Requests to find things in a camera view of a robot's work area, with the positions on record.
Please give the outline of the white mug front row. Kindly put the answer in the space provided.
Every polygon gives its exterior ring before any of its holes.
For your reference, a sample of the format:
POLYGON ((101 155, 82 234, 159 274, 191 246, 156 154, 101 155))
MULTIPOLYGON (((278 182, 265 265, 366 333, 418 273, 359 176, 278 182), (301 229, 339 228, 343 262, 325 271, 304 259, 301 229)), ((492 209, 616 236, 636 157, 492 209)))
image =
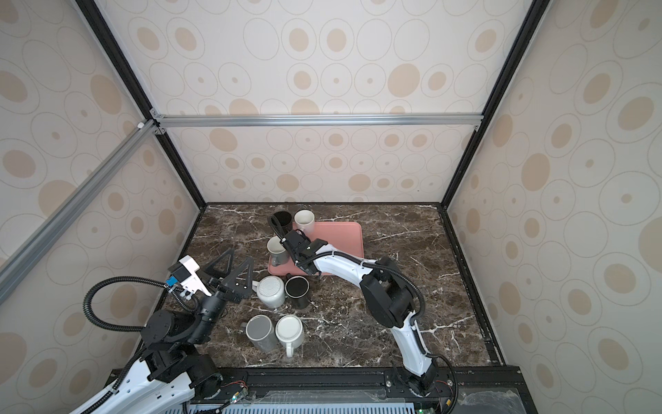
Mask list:
POLYGON ((300 348, 305 340, 303 322, 295 315, 281 317, 276 324, 275 334, 284 346, 287 358, 292 358, 295 350, 300 348))

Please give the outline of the pink mug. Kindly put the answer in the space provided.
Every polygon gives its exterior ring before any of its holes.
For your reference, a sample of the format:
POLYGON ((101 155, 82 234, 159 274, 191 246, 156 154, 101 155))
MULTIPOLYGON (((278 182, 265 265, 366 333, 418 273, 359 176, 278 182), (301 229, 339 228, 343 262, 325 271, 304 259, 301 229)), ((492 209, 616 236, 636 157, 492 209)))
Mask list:
POLYGON ((294 216, 294 227, 311 236, 315 231, 315 214, 311 210, 298 211, 294 216))

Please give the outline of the black mug white base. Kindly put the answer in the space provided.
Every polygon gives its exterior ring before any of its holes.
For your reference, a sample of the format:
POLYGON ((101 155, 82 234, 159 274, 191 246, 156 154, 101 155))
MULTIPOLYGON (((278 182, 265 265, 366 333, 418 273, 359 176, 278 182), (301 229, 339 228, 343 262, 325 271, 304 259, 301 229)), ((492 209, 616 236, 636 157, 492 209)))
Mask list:
POLYGON ((280 229, 287 234, 293 230, 293 216, 286 210, 276 211, 274 214, 276 222, 279 224, 280 229))

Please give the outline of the black mug white rim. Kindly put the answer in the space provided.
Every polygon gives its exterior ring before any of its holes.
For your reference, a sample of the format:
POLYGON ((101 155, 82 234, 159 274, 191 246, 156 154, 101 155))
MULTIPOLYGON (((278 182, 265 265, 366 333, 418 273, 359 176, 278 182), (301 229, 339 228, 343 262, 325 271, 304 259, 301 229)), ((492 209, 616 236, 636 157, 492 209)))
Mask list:
POLYGON ((296 310, 303 310, 310 305, 310 283, 303 276, 292 276, 285 283, 286 296, 296 310))

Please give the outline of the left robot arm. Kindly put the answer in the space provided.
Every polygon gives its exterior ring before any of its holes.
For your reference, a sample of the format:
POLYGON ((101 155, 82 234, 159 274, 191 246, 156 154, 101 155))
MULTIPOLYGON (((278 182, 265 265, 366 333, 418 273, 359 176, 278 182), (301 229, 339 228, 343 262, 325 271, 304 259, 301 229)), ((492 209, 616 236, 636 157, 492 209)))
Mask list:
POLYGON ((83 313, 105 331, 137 332, 141 346, 117 378, 84 402, 78 413, 163 413, 194 398, 212 398, 222 389, 222 375, 198 346, 210 341, 226 305, 239 304, 253 293, 254 260, 234 264, 229 249, 204 267, 186 255, 169 267, 163 282, 137 276, 117 276, 98 282, 83 299, 83 313), (92 302, 103 288, 118 283, 156 286, 179 303, 180 312, 157 310, 143 326, 111 324, 99 318, 92 302))

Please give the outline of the grey mug white interior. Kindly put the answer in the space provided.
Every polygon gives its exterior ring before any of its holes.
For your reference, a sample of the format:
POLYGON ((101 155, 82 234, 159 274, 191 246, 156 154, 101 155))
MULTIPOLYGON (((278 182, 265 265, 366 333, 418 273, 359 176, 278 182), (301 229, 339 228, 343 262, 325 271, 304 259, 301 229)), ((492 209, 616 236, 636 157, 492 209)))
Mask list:
POLYGON ((270 256, 269 263, 273 267, 286 264, 290 258, 287 250, 280 243, 278 236, 272 237, 267 242, 267 250, 270 256))

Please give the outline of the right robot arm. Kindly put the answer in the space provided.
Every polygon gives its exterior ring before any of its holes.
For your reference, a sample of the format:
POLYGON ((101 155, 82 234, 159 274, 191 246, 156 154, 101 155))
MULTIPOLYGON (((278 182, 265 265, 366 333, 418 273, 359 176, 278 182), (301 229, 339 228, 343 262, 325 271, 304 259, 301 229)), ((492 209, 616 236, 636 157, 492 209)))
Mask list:
POLYGON ((322 239, 311 240, 301 230, 280 234, 279 242, 305 274, 332 274, 360 288, 369 313, 394 336, 409 373, 408 387, 418 396, 427 395, 437 366, 417 324, 426 310, 425 299, 396 262, 387 256, 368 260, 350 255, 322 239))

